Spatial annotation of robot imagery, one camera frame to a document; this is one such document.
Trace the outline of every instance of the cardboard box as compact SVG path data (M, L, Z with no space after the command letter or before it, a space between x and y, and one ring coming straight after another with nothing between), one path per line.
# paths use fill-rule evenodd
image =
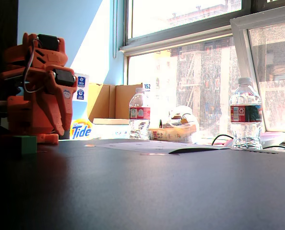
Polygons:
M129 118L129 103L138 85L105 85L90 83L88 89L87 114L94 118Z

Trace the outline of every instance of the paper sheet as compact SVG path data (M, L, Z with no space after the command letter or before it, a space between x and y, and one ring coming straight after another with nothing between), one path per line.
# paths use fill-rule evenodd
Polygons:
M150 142L123 142L123 143L111 143L105 145L97 145L97 147L144 152L144 153L165 153L169 154L176 150L195 149L198 148L210 148L212 150L226 149L221 146L207 146L207 145L194 145L187 143L167 142L167 141L150 141Z

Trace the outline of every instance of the red label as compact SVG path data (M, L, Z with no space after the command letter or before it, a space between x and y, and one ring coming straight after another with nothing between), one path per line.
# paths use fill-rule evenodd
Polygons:
M130 107L130 119L150 120L150 108Z
M262 108L260 105L234 105L230 107L231 122L260 122Z

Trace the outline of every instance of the dark table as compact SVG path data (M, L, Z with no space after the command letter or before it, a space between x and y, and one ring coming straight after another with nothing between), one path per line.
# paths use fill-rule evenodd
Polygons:
M285 230L285 152L84 147L107 142L0 156L0 229Z

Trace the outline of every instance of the window frame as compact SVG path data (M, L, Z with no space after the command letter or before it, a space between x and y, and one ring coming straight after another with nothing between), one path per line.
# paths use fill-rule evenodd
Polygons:
M124 55L123 83L125 85L128 84L128 66L129 59L132 56L230 36L232 35L230 19L248 15L251 12L251 0L242 0L241 10L239 11L129 39L128 22L132 18L132 16L129 17L129 13L133 13L132 9L129 10L129 3L133 5L133 0L124 1L124 37L123 46L119 48L119 51Z
M211 30L218 27L229 26L230 19L250 14L251 10L250 0L249 1L242 0L241 10L239 11L218 15L215 17L203 19L185 25L175 26L151 34L145 34L139 37L128 38L129 20L131 20L131 26L132 26L132 19L131 19L132 17L129 17L129 12L133 12L133 10L129 10L128 8L129 2L133 2L133 0L124 1L124 7L125 7L124 44L123 44L124 46L120 48L121 51L126 51L130 47L145 46L151 43L161 42L164 40L177 39L178 37L187 36L198 32L203 32L205 30Z
M280 21L280 19L283 19L285 15L280 14L285 13L285 0L274 2L267 2L267 0L242 0L242 7L239 11L234 11L201 21L176 26L139 37L128 38L128 22L130 18L132 18L132 16L129 17L129 12L133 13L133 10L129 10L128 8L130 2L133 3L133 0L124 1L124 38L123 46L119 48L119 51L121 51L124 55L123 83L125 85L128 84L128 66L129 59L132 56L152 53L177 46L185 46L233 35L240 75L242 77L252 76L254 88L257 89L259 93L261 92L258 84L259 79L256 77L253 64L248 31L244 28L246 26L249 26L249 20L254 19L262 20L260 22L255 22L257 27L260 27L263 25L263 23L269 24L268 20L273 18L273 12L278 13L276 17L272 19L272 22L275 23L276 20L283 22ZM263 131L267 131L265 119L263 124Z
M260 78L257 73L256 66L253 62L249 30L279 23L285 23L285 6L231 19L230 21L240 75L241 77L249 77L255 79L256 81L253 81L253 86L261 95L261 89L259 85ZM280 131L267 129L266 120L263 119L263 121L266 132Z

